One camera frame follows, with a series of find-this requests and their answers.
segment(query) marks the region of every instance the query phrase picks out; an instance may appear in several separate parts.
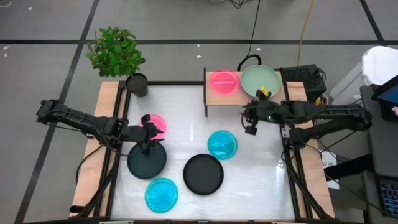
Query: gray floor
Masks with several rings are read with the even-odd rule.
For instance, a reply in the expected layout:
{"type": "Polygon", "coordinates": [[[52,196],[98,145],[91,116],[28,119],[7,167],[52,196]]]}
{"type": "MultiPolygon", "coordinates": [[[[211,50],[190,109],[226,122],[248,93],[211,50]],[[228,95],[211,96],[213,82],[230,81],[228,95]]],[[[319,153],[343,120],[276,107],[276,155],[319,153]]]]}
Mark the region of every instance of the gray floor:
{"type": "MultiPolygon", "coordinates": [[[[59,43],[63,43],[61,40],[76,40],[74,43],[78,44],[93,1],[22,0],[0,7],[2,223],[14,223],[47,133],[48,127],[35,122],[40,100],[60,96],[77,48],[75,44],[28,43],[34,43],[31,40],[56,40],[59,43]]],[[[366,2],[384,40],[398,40],[398,16],[395,12],[398,2],[366,2]]],[[[254,38],[299,40],[309,4],[310,0],[262,0],[254,38]]],[[[87,39],[93,39],[94,30],[99,27],[119,26],[130,29],[140,40],[249,40],[256,6],[257,0],[240,10],[230,3],[211,6],[206,0],[100,0],[87,39]]],[[[315,1],[304,39],[341,40],[338,45],[322,42],[326,45],[303,46],[302,64],[315,63],[326,71],[327,93],[373,46],[347,45],[345,40],[374,40],[371,44],[377,44],[359,0],[315,1]]],[[[235,70],[247,54],[249,45],[220,43],[200,44],[199,47],[194,42],[140,45],[147,59],[142,72],[150,80],[201,80],[203,67],[235,70]]],[[[279,68],[294,66],[298,49],[295,44],[269,42],[253,45],[252,53],[259,54],[263,64],[279,68]]],[[[84,47],[78,59],[66,104],[93,113],[104,79],[91,68],[84,57],[86,51],[84,47]]],[[[250,60],[245,66],[254,63],[250,60]]],[[[329,136],[324,143],[328,145],[337,138],[329,136]]],[[[342,149],[343,146],[335,147],[342,156],[355,157],[366,153],[365,147],[358,147],[358,142],[366,145],[362,138],[346,141],[347,150],[342,149]]],[[[85,144],[86,139],[81,134],[56,130],[25,222],[67,218],[75,188],[75,169],[83,156],[85,144]]],[[[345,197],[331,194],[338,217],[360,221],[359,210],[347,210],[346,207],[351,206],[345,206],[345,197]]]]}

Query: green bowl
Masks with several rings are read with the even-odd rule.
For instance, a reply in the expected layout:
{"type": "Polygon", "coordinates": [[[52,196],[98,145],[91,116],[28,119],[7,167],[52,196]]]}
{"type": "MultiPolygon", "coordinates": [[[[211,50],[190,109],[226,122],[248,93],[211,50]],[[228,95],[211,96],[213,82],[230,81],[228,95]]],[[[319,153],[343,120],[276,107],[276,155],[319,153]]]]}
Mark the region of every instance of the green bowl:
{"type": "Polygon", "coordinates": [[[271,97],[273,97],[280,90],[280,81],[278,74],[272,68],[265,65],[252,65],[243,70],[241,86],[252,97],[256,97],[257,90],[262,87],[271,92],[271,97]]]}

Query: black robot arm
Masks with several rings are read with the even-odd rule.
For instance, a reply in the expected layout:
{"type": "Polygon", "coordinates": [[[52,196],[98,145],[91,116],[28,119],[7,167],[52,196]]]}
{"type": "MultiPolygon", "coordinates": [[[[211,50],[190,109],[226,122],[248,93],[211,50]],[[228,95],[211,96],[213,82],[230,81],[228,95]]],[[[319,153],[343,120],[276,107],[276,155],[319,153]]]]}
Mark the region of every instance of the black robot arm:
{"type": "Polygon", "coordinates": [[[249,134],[256,134],[258,121],[293,125],[313,119],[331,119],[327,123],[307,129],[290,129],[290,143],[294,146],[304,147],[311,138],[320,138],[328,133],[344,129],[365,131],[372,126],[371,114],[356,104],[317,106],[305,101],[283,101],[279,105],[269,101],[260,90],[257,91],[257,96],[259,99],[248,103],[243,112],[246,121],[251,124],[245,127],[245,131],[249,134]]]}
{"type": "Polygon", "coordinates": [[[136,143],[149,142],[151,137],[162,133],[156,126],[148,122],[150,115],[141,118],[143,126],[127,126],[128,121],[118,118],[96,117],[65,106],[58,100],[42,100],[36,113],[37,121],[43,124],[61,122],[79,129],[83,134],[93,135],[100,144],[114,147],[118,141],[136,143]]]}

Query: blue plate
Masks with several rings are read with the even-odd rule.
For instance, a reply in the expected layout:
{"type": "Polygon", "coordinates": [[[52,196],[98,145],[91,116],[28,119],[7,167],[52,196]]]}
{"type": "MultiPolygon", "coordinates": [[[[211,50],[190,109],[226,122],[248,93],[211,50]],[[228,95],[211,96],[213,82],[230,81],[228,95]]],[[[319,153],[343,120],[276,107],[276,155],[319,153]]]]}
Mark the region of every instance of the blue plate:
{"type": "Polygon", "coordinates": [[[168,212],[177,203],[177,199],[177,186],[167,178],[152,181],[145,191],[145,203],[156,213],[168,212]]]}
{"type": "Polygon", "coordinates": [[[238,150],[238,141],[229,131],[216,131],[209,137],[207,148],[217,159],[229,159],[238,150]]]}

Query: black pot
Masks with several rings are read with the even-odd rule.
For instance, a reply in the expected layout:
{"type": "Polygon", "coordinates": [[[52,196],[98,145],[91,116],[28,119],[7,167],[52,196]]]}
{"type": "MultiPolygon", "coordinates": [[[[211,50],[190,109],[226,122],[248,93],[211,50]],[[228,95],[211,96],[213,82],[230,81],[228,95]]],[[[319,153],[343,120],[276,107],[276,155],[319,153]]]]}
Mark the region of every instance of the black pot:
{"type": "Polygon", "coordinates": [[[148,79],[145,75],[136,73],[127,78],[126,87],[137,97],[144,97],[148,94],[148,79]]]}

